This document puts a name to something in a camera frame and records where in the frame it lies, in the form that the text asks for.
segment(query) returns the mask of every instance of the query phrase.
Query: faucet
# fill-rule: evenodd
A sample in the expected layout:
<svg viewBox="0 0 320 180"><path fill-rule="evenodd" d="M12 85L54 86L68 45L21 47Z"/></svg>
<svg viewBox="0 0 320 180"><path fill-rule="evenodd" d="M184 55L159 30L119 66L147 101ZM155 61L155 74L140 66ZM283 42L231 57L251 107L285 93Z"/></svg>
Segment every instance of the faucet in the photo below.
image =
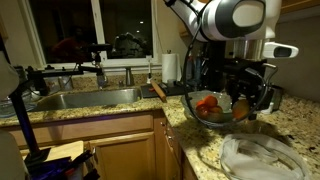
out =
<svg viewBox="0 0 320 180"><path fill-rule="evenodd" d="M108 79L107 76L105 75L103 71L103 67L101 64L101 57L100 57L100 52L101 50L106 50L110 48L110 46L105 46L105 45L91 45L87 51L91 52L91 60L92 60L92 65L95 66L100 71L97 71L97 84L98 88L101 90L102 88L107 87Z"/></svg>
<svg viewBox="0 0 320 180"><path fill-rule="evenodd" d="M134 80L131 73L131 67L126 67L126 86L133 86Z"/></svg>

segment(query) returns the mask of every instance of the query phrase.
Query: clear plastic lid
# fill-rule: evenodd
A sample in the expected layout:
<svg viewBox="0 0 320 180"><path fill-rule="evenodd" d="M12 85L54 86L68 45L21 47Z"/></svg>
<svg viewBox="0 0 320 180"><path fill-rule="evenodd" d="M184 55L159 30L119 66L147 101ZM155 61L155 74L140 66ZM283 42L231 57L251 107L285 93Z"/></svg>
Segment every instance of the clear plastic lid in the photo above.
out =
<svg viewBox="0 0 320 180"><path fill-rule="evenodd" d="M231 134L223 140L220 163L229 179L309 180L302 158L282 142L262 134Z"/></svg>

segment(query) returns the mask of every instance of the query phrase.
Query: backsplash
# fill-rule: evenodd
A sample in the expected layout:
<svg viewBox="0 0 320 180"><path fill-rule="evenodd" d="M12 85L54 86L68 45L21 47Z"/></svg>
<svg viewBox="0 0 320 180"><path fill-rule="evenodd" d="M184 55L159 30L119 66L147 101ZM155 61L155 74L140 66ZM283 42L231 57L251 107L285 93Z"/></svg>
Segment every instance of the backsplash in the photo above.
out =
<svg viewBox="0 0 320 180"><path fill-rule="evenodd" d="M276 42L299 48L292 59L270 59L279 67L272 82L286 93L320 102L320 16L278 24Z"/></svg>
<svg viewBox="0 0 320 180"><path fill-rule="evenodd" d="M107 76L108 77L108 86L118 86L119 81L122 81L125 84L125 75L115 75L115 76ZM134 84L135 85L143 85L147 82L148 74L133 74ZM160 83L162 79L161 73L152 73L152 79ZM73 77L73 86L76 89L82 87L98 87L97 78L95 76L92 77Z"/></svg>

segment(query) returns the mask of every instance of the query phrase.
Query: window frame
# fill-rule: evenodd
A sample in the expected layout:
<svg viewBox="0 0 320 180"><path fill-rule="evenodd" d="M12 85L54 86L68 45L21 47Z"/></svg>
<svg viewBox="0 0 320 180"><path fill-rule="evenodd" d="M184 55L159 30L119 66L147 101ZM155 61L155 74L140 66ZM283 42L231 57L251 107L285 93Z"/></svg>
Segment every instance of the window frame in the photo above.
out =
<svg viewBox="0 0 320 180"><path fill-rule="evenodd" d="M96 29L96 35L97 35L97 42L98 44L104 44L105 38L104 38L104 32L103 32L103 25L102 25L102 18L101 18L101 11L100 11L100 4L99 0L90 0L92 11L93 11L93 17L94 17L94 24ZM161 66L161 62L159 61L159 54L160 47L159 47L159 36L158 29L156 26L156 20L157 20L157 7L156 7L156 0L150 0L151 1L151 14L152 14L152 40L153 40L153 57L151 58L151 63L159 69L159 66ZM24 21L26 23L28 35L31 39L32 49L36 57L36 61L41 65L41 67L45 67L47 65L51 65L55 68L62 68L65 67L67 69L74 68L74 63L54 63L49 64L46 62L44 51L41 45L41 41L38 35L37 27L33 18L31 6L28 0L20 1L20 6L22 9L22 14L24 17ZM101 63L104 68L112 68L115 71L123 71L123 67L137 67L137 69L141 69L141 67L147 67L148 66L148 60L147 58L128 58L128 59L107 59L106 52L101 52ZM91 65L91 62L85 62L83 65Z"/></svg>

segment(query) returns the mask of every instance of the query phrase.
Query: stainless steel sink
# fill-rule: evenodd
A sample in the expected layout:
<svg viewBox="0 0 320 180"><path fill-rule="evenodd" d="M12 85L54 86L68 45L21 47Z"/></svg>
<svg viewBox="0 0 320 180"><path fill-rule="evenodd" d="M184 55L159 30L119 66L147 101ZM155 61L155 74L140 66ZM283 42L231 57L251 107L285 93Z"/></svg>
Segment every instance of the stainless steel sink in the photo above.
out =
<svg viewBox="0 0 320 180"><path fill-rule="evenodd" d="M133 103L141 99L140 89L57 94L39 101L32 111L50 111L90 106Z"/></svg>

